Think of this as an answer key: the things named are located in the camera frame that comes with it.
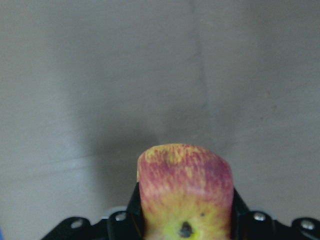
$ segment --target apple stem cavity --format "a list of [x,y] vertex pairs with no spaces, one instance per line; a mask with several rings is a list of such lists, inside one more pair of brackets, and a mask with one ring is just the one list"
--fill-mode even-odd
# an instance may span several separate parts
[[193,233],[194,232],[193,232],[193,229],[192,229],[191,225],[187,221],[185,221],[182,224],[182,227],[181,227],[181,229],[179,231],[180,237],[187,239],[187,238],[190,238]]

